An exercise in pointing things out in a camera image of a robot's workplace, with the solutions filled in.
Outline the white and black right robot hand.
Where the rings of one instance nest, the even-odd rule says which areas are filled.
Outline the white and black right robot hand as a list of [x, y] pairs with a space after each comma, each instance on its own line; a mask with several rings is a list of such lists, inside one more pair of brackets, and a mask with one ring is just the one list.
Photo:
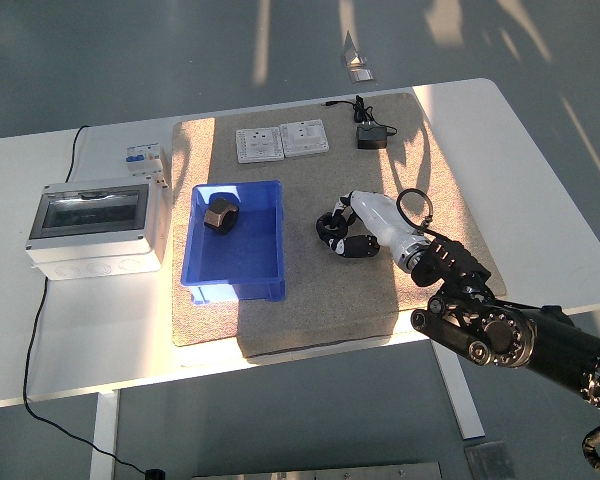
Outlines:
[[410, 226], [396, 201], [381, 193], [354, 190], [331, 213], [316, 221], [319, 238], [337, 255], [369, 258], [388, 247], [394, 262], [409, 273], [430, 241]]

